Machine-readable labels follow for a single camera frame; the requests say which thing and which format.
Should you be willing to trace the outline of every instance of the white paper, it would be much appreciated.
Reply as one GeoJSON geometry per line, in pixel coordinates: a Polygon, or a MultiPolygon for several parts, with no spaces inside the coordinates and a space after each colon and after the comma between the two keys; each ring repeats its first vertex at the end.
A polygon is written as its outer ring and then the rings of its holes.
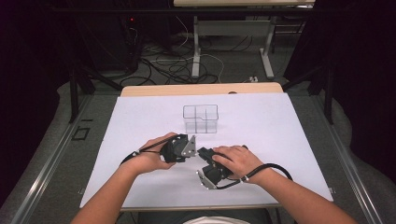
{"type": "MultiPolygon", "coordinates": [[[[183,105],[219,107],[218,132],[196,134],[197,149],[246,145],[263,162],[283,166],[295,182],[332,201],[289,96],[286,93],[243,93],[118,98],[80,206],[105,184],[127,155],[149,139],[169,132],[184,133],[183,105]]],[[[195,157],[167,171],[140,175],[123,208],[277,203],[263,189],[250,184],[222,190],[205,189],[195,173],[204,166],[207,163],[195,157]]],[[[225,184],[225,180],[219,182],[219,186],[225,184]]]]}

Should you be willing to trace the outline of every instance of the white table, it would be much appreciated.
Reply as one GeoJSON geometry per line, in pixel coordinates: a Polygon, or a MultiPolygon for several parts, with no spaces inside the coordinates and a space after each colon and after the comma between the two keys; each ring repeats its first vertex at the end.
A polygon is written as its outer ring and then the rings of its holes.
{"type": "MultiPolygon", "coordinates": [[[[148,139],[168,132],[184,133],[183,105],[201,104],[219,106],[219,123],[217,133],[196,134],[197,149],[247,145],[264,162],[282,165],[295,182],[332,201],[289,96],[276,83],[249,83],[125,88],[108,124],[81,206],[124,157],[148,139]]],[[[207,163],[195,157],[167,171],[140,175],[122,211],[279,206],[271,195],[254,185],[205,189],[195,173],[204,166],[207,163]]]]}
{"type": "MultiPolygon", "coordinates": [[[[174,0],[175,7],[281,7],[312,5],[315,0],[174,0]]],[[[194,17],[193,77],[199,76],[201,49],[200,35],[255,35],[265,36],[264,48],[260,49],[265,75],[272,79],[274,73],[268,51],[276,26],[276,17],[269,21],[199,21],[194,17]]]]}

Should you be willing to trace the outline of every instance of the black curtain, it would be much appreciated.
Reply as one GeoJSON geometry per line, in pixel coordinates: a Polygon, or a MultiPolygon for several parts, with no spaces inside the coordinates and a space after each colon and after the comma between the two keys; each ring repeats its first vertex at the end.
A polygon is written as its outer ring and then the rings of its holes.
{"type": "Polygon", "coordinates": [[[396,14],[393,1],[318,0],[316,8],[346,13],[311,17],[285,72],[297,80],[317,65],[309,91],[334,68],[333,97],[352,125],[350,148],[396,183],[396,14]]]}
{"type": "Polygon", "coordinates": [[[32,159],[68,81],[36,1],[0,3],[0,205],[32,159]]]}

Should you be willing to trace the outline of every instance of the hand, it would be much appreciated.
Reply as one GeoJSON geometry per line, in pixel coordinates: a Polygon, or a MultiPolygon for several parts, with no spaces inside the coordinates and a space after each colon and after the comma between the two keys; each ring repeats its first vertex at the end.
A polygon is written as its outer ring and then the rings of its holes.
{"type": "MultiPolygon", "coordinates": [[[[150,139],[141,148],[151,146],[174,135],[176,135],[176,133],[168,133],[162,137],[150,139]]],[[[146,152],[141,152],[139,155],[133,157],[122,165],[125,164],[126,166],[130,167],[132,169],[132,172],[136,172],[137,175],[149,173],[155,170],[167,170],[175,165],[175,163],[167,163],[161,160],[160,150],[164,144],[166,144],[166,142],[163,144],[159,144],[156,147],[150,148],[146,152]]]]}
{"type": "MultiPolygon", "coordinates": [[[[214,161],[221,163],[233,172],[233,176],[230,176],[231,178],[239,179],[258,166],[263,165],[263,162],[245,147],[214,147],[213,150],[229,158],[227,159],[220,155],[214,155],[212,157],[214,161]]],[[[248,182],[258,183],[257,178],[254,178],[254,176],[251,177],[248,182]]]]}

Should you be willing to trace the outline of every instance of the table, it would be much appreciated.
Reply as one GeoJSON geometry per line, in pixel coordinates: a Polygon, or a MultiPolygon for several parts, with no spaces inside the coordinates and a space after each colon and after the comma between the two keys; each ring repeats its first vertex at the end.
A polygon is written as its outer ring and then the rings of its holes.
{"type": "MultiPolygon", "coordinates": [[[[246,144],[262,160],[282,165],[297,183],[332,201],[289,96],[277,83],[242,83],[124,88],[80,206],[99,190],[126,155],[148,139],[169,131],[183,133],[180,110],[185,104],[201,103],[219,105],[219,124],[217,133],[196,134],[197,148],[246,144]],[[282,134],[291,137],[284,141],[282,134]]],[[[258,186],[239,184],[224,190],[203,188],[195,171],[204,166],[205,161],[194,157],[168,171],[140,175],[122,211],[279,206],[258,186]]]]}
{"type": "MultiPolygon", "coordinates": [[[[175,0],[175,7],[281,7],[312,5],[315,0],[175,0]]],[[[199,76],[201,49],[200,35],[255,35],[265,36],[264,48],[260,49],[262,64],[267,78],[274,78],[268,51],[276,27],[276,17],[269,21],[199,21],[194,16],[194,58],[191,75],[199,76]]]]}

